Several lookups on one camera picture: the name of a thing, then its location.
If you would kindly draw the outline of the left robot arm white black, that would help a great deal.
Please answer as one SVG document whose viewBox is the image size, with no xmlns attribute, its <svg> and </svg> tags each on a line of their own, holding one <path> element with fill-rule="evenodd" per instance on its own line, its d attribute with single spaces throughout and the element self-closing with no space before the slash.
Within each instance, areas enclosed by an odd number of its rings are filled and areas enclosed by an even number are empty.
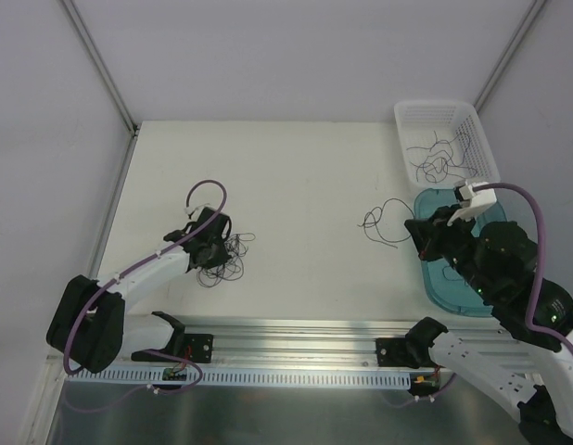
<svg viewBox="0 0 573 445">
<path fill-rule="evenodd" d="M 122 357 L 134 362 L 208 362 L 209 354 L 196 347 L 209 342 L 209 335 L 186 333 L 182 322 L 163 311 L 142 316 L 129 311 L 176 277 L 225 264 L 229 255 L 224 243 L 231 230 L 229 216 L 204 207 L 185 228 L 164 236 L 152 260 L 99 279 L 75 276 L 47 329 L 47 344 L 93 374 Z"/>
</svg>

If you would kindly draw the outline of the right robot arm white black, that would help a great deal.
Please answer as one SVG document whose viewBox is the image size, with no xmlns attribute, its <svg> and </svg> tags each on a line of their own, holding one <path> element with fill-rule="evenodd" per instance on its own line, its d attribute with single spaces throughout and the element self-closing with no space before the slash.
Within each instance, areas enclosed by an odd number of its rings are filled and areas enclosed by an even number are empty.
<svg viewBox="0 0 573 445">
<path fill-rule="evenodd" d="M 573 298 L 543 277 L 542 244 L 515 222 L 456 221 L 457 205 L 410 219 L 420 260 L 446 261 L 491 308 L 491 315 L 528 352 L 535 384 L 466 346 L 444 324 L 425 317 L 402 340 L 400 365 L 448 368 L 501 406 L 530 444 L 573 444 Z"/>
</svg>

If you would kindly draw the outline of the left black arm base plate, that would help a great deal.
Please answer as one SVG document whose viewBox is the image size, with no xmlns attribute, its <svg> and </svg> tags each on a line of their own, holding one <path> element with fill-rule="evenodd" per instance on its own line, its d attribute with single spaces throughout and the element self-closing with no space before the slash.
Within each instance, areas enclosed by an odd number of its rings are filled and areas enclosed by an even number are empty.
<svg viewBox="0 0 573 445">
<path fill-rule="evenodd" d="M 213 352 L 214 336 L 211 334 L 173 334 L 167 345 L 156 352 L 163 357 L 139 350 L 131 354 L 133 362 L 178 362 L 187 359 L 194 363 L 210 363 Z"/>
</svg>

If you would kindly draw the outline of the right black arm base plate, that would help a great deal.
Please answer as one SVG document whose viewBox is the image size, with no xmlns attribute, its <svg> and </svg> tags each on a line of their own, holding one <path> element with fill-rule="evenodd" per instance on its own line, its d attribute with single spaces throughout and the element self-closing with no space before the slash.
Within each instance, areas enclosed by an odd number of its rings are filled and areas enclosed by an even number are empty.
<svg viewBox="0 0 573 445">
<path fill-rule="evenodd" d="M 435 367 L 428 347 L 406 337 L 380 337 L 375 341 L 379 367 L 404 367 L 419 369 Z"/>
</svg>

